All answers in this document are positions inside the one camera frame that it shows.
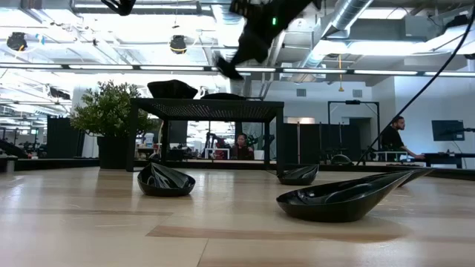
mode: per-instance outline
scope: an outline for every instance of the black sculptural bowl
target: black sculptural bowl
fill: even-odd
[[[310,185],[315,180],[318,173],[318,164],[287,171],[278,175],[277,178],[282,185]]]
[[[433,171],[433,169],[419,169],[419,170],[412,171],[409,178],[407,178],[404,182],[402,182],[402,184],[399,185],[399,187],[401,187],[401,186],[407,184],[408,182],[410,182],[412,180],[415,180],[419,177],[424,177],[424,176],[430,174],[432,171]]]
[[[140,171],[137,181],[145,195],[154,197],[185,196],[196,183],[189,175],[153,162]]]
[[[154,98],[193,99],[198,90],[178,80],[149,82],[148,90]]]
[[[399,185],[398,187],[402,187],[403,185],[407,184],[408,182],[413,181],[413,180],[415,180],[419,177],[426,176],[426,175],[430,174],[432,171],[433,171],[433,169],[427,169],[427,168],[416,169],[414,171],[411,171],[410,176],[404,182],[402,182],[402,184]],[[386,174],[397,174],[397,173],[400,173],[400,172],[399,171],[394,171],[394,172],[390,172],[390,173],[386,173]],[[375,175],[368,176],[366,178],[380,177],[380,176],[381,176],[381,174],[375,174]]]
[[[291,217],[325,223],[360,220],[412,171],[315,185],[280,195],[279,206]]]

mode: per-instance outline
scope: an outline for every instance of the person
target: person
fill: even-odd
[[[231,155],[233,159],[237,160],[254,160],[254,150],[248,148],[246,144],[247,135],[239,133],[237,136],[236,145],[232,147]]]
[[[381,136],[381,144],[385,151],[406,151],[414,159],[424,159],[424,155],[418,155],[410,151],[401,140],[399,130],[403,131],[406,127],[404,117],[397,116],[391,121],[391,125],[384,129]]]

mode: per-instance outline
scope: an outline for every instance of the green plant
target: green plant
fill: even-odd
[[[140,97],[136,85],[113,81],[98,82],[99,90],[87,89],[82,95],[84,106],[77,105],[71,115],[71,125],[86,133],[103,136],[127,137],[131,98]],[[148,118],[145,111],[139,111],[137,134],[155,128],[157,124]]]

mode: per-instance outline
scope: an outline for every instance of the black partition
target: black partition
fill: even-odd
[[[355,125],[286,123],[284,129],[286,164],[316,164],[323,160],[326,154],[341,153],[351,160],[358,160],[361,156],[359,129]]]
[[[286,164],[298,164],[298,138],[297,125],[284,123],[285,131],[285,162]]]
[[[300,163],[315,164],[320,161],[319,125],[300,125]]]
[[[83,132],[71,126],[69,118],[47,118],[47,158],[72,159],[82,155]]]

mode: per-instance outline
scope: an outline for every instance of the fluorescent light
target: fluorescent light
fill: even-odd
[[[287,73],[345,74],[347,72],[347,70],[284,68],[283,72],[287,72]]]
[[[236,67],[236,71],[252,71],[252,72],[275,72],[273,67]]]
[[[0,67],[17,67],[17,68],[39,68],[39,69],[44,69],[44,68],[62,68],[61,65],[57,64],[15,64],[15,63],[0,63]]]
[[[355,70],[355,74],[370,74],[370,75],[416,75],[417,71],[404,70]]]
[[[184,70],[184,71],[203,71],[204,67],[186,67],[186,66],[140,66],[142,70]]]
[[[80,70],[133,70],[131,65],[69,65],[72,69]]]
[[[436,75],[435,71],[427,71],[424,73],[424,76],[434,76]],[[440,73],[441,77],[475,77],[475,72],[462,72],[462,71],[444,71]]]
[[[358,41],[348,47],[347,53],[365,56],[409,56],[419,52],[416,42]]]
[[[74,8],[107,8],[104,4],[75,4]],[[196,9],[194,5],[170,5],[170,4],[135,4],[134,8],[139,9]],[[202,10],[211,10],[210,7],[201,7]]]
[[[72,105],[72,102],[0,102],[0,105]]]
[[[10,129],[10,130],[15,130],[15,129],[19,129],[19,130],[30,130],[30,127],[28,126],[7,126],[5,127],[6,129]]]

